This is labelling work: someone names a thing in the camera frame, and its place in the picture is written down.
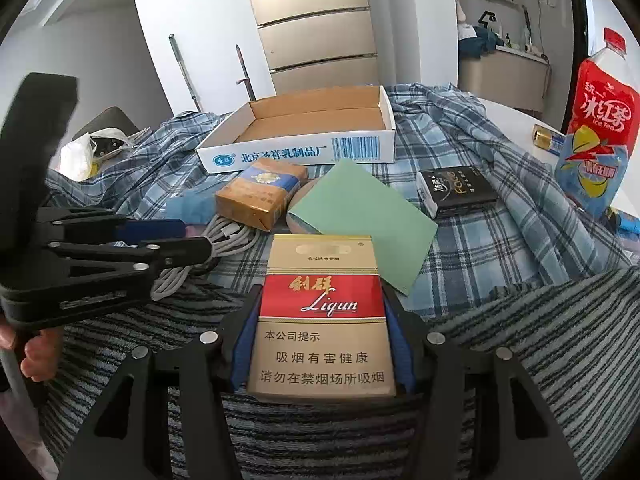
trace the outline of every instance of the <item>white cardboard box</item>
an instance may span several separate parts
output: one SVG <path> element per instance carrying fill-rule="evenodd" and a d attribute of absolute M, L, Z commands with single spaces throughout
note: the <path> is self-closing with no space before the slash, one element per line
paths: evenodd
<path fill-rule="evenodd" d="M 393 162 L 396 122 L 385 89 L 349 86 L 245 103 L 196 148 L 207 173 L 244 170 L 262 156 L 295 164 Z"/>

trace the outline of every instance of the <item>black box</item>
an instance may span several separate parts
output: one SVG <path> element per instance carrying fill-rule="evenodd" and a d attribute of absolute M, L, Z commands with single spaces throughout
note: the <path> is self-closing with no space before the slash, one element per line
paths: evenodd
<path fill-rule="evenodd" d="M 498 200 L 494 188 L 473 166 L 419 171 L 415 187 L 431 218 L 487 209 Z"/>

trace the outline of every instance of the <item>barcode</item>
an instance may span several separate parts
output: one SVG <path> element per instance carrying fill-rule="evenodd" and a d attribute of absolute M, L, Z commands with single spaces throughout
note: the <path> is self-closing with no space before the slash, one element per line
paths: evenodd
<path fill-rule="evenodd" d="M 380 160 L 379 137 L 339 137 L 332 139 L 334 159 Z"/>

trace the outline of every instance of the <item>red bottle cap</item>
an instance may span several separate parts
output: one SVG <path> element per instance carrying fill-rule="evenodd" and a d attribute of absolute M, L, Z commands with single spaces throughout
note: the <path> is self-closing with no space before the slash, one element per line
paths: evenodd
<path fill-rule="evenodd" d="M 620 34 L 615 30 L 605 27 L 604 28 L 604 41 L 610 43 L 612 47 L 621 50 L 626 54 L 626 42 Z"/>

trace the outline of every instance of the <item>green paper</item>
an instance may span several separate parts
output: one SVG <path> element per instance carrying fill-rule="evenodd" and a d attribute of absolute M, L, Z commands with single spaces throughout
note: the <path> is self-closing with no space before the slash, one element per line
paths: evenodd
<path fill-rule="evenodd" d="M 370 235 L 380 276 L 408 294 L 438 225 L 352 160 L 338 162 L 289 212 L 325 235 Z"/>

